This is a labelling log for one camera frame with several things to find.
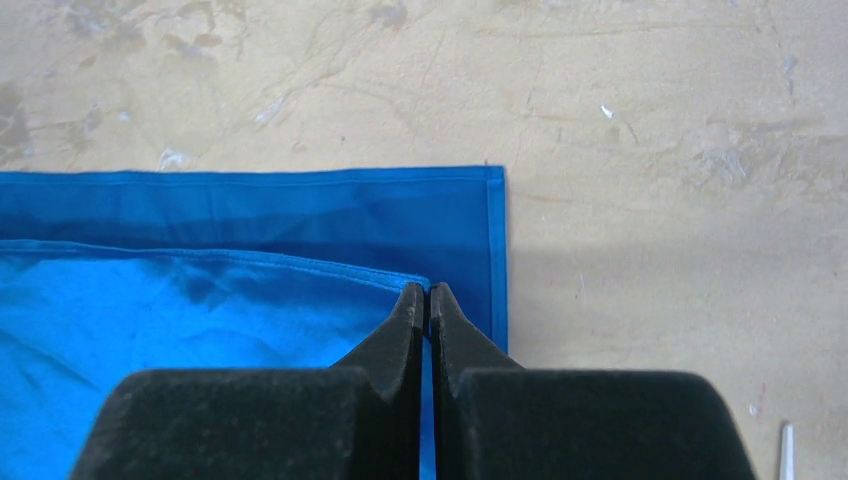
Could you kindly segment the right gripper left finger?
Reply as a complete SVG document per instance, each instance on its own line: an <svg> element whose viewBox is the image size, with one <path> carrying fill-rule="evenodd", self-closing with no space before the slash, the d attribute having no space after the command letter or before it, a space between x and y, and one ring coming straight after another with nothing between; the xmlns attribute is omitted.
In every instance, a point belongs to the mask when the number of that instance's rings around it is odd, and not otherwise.
<svg viewBox="0 0 848 480"><path fill-rule="evenodd" d="M424 291L323 369L158 369L105 401L74 479L415 479Z"/></svg>

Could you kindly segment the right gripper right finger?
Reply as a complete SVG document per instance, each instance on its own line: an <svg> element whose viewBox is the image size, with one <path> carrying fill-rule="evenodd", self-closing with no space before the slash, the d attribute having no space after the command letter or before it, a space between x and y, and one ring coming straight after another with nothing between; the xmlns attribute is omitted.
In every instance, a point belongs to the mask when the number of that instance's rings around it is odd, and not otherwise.
<svg viewBox="0 0 848 480"><path fill-rule="evenodd" d="M681 371L529 369L430 293L440 479L751 479L733 418Z"/></svg>

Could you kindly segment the blue cloth napkin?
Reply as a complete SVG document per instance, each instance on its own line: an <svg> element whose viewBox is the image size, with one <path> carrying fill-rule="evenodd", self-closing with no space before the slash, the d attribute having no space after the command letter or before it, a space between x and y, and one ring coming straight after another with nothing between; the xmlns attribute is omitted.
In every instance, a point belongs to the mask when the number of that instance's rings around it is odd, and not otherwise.
<svg viewBox="0 0 848 480"><path fill-rule="evenodd" d="M1 177L1 475L64 479L152 368L325 367L410 282L508 345L498 166Z"/></svg>

